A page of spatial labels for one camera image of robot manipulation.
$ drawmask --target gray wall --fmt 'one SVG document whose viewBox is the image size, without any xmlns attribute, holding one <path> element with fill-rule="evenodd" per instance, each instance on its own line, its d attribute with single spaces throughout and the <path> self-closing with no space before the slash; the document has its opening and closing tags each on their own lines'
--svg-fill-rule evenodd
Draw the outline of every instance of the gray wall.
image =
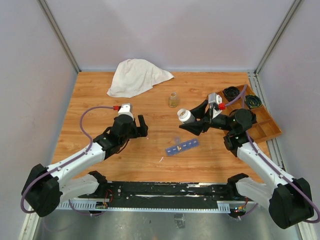
<svg viewBox="0 0 320 240">
<path fill-rule="evenodd" d="M 284 163 L 320 207 L 320 1 L 304 1 L 260 74 Z M 320 237 L 320 224 L 315 228 Z"/>
<path fill-rule="evenodd" d="M 31 168 L 49 164 L 76 73 L 36 0 L 0 1 L 0 239 L 15 240 Z"/>
<path fill-rule="evenodd" d="M 47 0 L 82 70 L 254 69 L 293 0 Z"/>
</svg>

